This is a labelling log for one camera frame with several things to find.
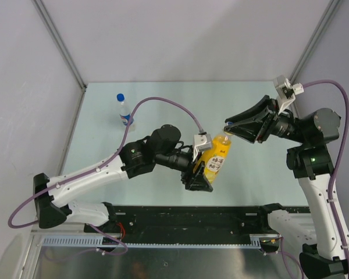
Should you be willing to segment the yellow honey pomelo drink bottle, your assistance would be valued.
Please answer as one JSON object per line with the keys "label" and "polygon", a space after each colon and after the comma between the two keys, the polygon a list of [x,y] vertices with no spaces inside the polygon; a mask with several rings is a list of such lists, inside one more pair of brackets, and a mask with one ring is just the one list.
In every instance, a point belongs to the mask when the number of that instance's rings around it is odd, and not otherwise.
{"label": "yellow honey pomelo drink bottle", "polygon": [[196,171],[197,167],[204,162],[204,174],[210,184],[212,184],[220,169],[222,168],[229,149],[232,145],[232,134],[221,130],[212,140],[212,148],[205,151],[199,158],[194,167]]}

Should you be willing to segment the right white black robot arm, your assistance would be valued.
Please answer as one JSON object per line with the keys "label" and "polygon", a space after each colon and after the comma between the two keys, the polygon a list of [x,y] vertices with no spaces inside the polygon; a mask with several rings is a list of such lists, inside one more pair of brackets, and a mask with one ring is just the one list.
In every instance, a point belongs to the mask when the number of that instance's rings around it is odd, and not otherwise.
{"label": "right white black robot arm", "polygon": [[275,205],[266,206],[257,227],[263,233],[275,230],[298,246],[300,267],[307,278],[349,278],[349,232],[336,188],[329,185],[334,166],[327,150],[327,144],[339,138],[341,118],[328,108],[296,118],[288,109],[294,100],[294,96],[265,95],[252,108],[227,118],[224,131],[252,144],[263,143],[271,135],[299,144],[287,150],[286,165],[306,197],[315,235]]}

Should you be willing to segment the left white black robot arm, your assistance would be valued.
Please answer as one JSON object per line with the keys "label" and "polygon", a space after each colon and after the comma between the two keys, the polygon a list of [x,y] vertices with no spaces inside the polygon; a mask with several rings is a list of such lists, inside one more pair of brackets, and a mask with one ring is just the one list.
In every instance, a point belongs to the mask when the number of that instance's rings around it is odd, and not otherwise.
{"label": "left white black robot arm", "polygon": [[84,223],[106,233],[113,231],[117,218],[110,203],[77,202],[76,198],[108,183],[150,173],[156,165],[179,171],[181,182],[188,191],[212,192],[211,183],[205,176],[205,163],[200,160],[202,153],[212,147],[211,136],[196,134],[188,151],[183,151],[185,146],[180,138],[180,130],[166,124],[85,169],[52,178],[44,173],[36,175],[33,188],[37,194],[34,203],[39,227],[47,229],[63,223]]}

